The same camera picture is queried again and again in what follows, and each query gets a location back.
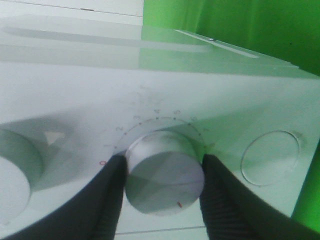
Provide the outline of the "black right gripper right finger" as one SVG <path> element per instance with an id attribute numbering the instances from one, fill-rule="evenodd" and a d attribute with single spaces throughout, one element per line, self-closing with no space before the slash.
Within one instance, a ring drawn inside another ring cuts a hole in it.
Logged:
<path id="1" fill-rule="evenodd" d="M 200 210 L 210 240 L 318 240 L 320 234 L 287 217 L 242 184 L 215 156 L 202 159 Z"/>

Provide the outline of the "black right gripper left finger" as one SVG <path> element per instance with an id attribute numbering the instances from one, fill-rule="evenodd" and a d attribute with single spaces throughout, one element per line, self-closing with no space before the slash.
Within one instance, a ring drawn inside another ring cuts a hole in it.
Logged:
<path id="1" fill-rule="evenodd" d="M 8 240 L 113 240 L 123 204 L 127 160 L 112 156 L 88 185 Z"/>

